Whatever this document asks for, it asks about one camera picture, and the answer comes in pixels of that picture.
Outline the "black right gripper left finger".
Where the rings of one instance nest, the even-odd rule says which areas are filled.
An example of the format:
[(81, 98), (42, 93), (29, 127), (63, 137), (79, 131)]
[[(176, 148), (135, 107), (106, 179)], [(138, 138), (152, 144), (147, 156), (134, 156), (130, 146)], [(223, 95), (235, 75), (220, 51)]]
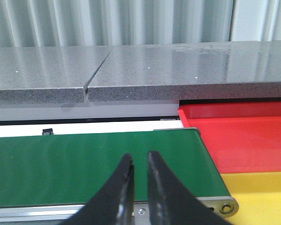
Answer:
[(134, 203), (134, 165), (124, 154), (101, 189), (62, 225), (130, 225)]

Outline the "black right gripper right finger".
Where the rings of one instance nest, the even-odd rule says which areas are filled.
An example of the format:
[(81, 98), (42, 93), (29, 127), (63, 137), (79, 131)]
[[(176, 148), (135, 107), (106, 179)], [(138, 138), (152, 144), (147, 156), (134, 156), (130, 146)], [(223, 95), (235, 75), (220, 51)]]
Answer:
[(148, 153), (148, 207), (152, 225), (229, 225), (183, 185), (157, 151)]

